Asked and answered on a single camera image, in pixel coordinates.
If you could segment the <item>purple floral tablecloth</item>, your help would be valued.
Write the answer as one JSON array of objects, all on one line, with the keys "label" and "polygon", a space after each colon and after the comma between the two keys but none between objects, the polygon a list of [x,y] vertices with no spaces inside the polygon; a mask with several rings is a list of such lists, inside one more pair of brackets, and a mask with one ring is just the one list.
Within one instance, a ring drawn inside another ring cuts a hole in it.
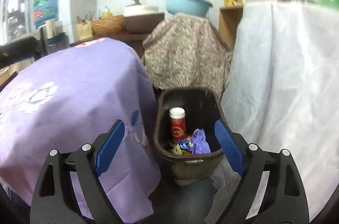
[{"label": "purple floral tablecloth", "polygon": [[136,51],[101,38],[45,56],[1,91],[1,178],[30,205],[52,149],[78,150],[117,120],[125,136],[103,189],[125,223],[153,214],[149,196],[160,182],[151,152],[157,106]]}]

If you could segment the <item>yellow soap bottle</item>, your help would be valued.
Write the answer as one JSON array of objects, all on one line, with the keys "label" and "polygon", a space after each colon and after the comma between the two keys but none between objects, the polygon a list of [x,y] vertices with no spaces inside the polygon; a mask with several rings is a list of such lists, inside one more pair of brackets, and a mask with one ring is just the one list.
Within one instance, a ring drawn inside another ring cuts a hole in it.
[{"label": "yellow soap bottle", "polygon": [[113,14],[111,13],[110,9],[106,7],[106,10],[102,13],[101,18],[109,18],[112,16]]}]

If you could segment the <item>blue snack bag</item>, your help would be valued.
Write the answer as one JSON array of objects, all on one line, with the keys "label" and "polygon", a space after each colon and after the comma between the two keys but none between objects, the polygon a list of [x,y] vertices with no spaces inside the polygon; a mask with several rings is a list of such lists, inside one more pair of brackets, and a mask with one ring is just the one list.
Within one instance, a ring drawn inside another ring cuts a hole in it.
[{"label": "blue snack bag", "polygon": [[192,154],[194,144],[191,137],[180,140],[178,146],[181,150],[181,154]]}]

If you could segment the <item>brown white sink basin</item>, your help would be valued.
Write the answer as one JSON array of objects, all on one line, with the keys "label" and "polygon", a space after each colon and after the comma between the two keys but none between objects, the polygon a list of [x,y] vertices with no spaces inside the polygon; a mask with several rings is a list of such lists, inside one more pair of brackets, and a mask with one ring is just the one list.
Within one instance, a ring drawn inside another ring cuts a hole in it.
[{"label": "brown white sink basin", "polygon": [[129,33],[151,33],[165,18],[159,7],[152,5],[130,5],[124,8],[124,26]]}]

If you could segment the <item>window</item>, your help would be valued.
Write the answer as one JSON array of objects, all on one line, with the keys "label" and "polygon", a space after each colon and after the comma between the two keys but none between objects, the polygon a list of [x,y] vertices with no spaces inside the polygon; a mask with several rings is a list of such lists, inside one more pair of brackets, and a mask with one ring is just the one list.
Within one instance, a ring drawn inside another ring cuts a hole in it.
[{"label": "window", "polygon": [[34,0],[1,0],[1,44],[32,33]]}]

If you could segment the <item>floral cloth cover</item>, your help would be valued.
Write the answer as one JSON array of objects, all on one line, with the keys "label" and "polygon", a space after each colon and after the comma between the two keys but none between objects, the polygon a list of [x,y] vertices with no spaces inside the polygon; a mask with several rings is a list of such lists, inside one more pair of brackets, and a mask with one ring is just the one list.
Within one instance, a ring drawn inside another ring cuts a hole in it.
[{"label": "floral cloth cover", "polygon": [[143,49],[153,87],[207,87],[222,96],[233,51],[208,19],[176,14],[157,25]]}]

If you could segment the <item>dark brown trash bin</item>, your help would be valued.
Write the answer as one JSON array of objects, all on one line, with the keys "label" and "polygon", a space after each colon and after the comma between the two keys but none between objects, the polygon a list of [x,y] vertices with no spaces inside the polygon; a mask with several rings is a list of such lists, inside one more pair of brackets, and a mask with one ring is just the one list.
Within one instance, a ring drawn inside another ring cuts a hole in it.
[{"label": "dark brown trash bin", "polygon": [[[170,152],[174,138],[169,110],[173,107],[185,110],[186,133],[189,136],[197,129],[204,130],[210,153],[179,155]],[[224,153],[215,136],[214,125],[224,119],[220,99],[211,89],[180,87],[161,93],[153,143],[177,184],[186,185],[208,177],[222,161]]]}]

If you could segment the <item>red cylindrical canister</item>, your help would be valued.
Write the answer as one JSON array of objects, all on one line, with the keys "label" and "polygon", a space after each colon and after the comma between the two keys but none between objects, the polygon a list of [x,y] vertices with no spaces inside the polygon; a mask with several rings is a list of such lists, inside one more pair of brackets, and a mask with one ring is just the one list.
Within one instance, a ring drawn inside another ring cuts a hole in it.
[{"label": "red cylindrical canister", "polygon": [[173,107],[169,110],[173,143],[177,144],[189,135],[186,132],[186,112],[182,107]]}]

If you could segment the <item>green yellow drink carton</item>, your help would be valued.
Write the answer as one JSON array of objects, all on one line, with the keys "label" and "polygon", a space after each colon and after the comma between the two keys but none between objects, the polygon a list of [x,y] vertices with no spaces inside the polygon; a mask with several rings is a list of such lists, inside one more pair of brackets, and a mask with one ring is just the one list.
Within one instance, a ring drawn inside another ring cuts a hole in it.
[{"label": "green yellow drink carton", "polygon": [[182,155],[182,150],[179,146],[179,144],[175,145],[172,149],[171,149],[171,153],[175,154],[175,155]]}]

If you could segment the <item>purple plastic bag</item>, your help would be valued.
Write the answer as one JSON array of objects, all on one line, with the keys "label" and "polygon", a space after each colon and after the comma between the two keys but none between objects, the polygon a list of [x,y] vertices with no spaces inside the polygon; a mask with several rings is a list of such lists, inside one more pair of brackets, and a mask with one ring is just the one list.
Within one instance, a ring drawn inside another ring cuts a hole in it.
[{"label": "purple plastic bag", "polygon": [[207,154],[211,152],[203,129],[196,129],[191,137],[191,140],[192,154]]}]

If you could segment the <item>brass faucet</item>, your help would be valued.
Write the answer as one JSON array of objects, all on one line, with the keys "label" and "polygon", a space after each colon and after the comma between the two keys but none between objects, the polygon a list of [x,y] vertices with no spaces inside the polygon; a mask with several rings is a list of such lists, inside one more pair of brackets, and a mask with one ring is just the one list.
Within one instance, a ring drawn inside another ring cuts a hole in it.
[{"label": "brass faucet", "polygon": [[132,1],[132,3],[127,5],[126,7],[141,5],[140,0],[131,0],[131,1]]}]

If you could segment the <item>blue water jug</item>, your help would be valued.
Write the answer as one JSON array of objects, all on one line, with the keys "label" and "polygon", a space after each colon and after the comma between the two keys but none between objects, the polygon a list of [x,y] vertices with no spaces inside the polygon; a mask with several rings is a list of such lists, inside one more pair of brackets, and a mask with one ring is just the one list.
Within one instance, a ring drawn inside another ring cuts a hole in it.
[{"label": "blue water jug", "polygon": [[59,0],[34,0],[34,24],[38,28],[47,20],[59,20]]}]

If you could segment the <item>white cloth cover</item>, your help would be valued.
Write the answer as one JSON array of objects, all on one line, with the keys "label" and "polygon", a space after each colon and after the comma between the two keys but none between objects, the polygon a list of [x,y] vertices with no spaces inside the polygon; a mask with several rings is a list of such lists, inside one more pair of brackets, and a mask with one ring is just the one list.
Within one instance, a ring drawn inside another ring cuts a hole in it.
[{"label": "white cloth cover", "polygon": [[314,219],[338,185],[338,11],[246,4],[221,105],[247,142],[292,153]]}]

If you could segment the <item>utensil holder box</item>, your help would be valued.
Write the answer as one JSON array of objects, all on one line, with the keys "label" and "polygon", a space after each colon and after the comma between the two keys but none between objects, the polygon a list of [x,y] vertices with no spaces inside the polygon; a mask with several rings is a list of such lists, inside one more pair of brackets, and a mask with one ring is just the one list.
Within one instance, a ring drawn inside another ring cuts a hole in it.
[{"label": "utensil holder box", "polygon": [[92,24],[90,21],[81,22],[77,25],[79,40],[86,40],[93,37]]}]

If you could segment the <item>water dispenser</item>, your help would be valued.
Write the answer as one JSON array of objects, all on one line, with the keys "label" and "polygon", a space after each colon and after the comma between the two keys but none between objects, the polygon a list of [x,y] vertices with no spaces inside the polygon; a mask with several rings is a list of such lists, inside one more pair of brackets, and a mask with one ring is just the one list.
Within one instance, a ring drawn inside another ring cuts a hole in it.
[{"label": "water dispenser", "polygon": [[47,21],[37,27],[39,48],[43,56],[61,51],[70,47],[69,37],[64,32],[62,21]]}]

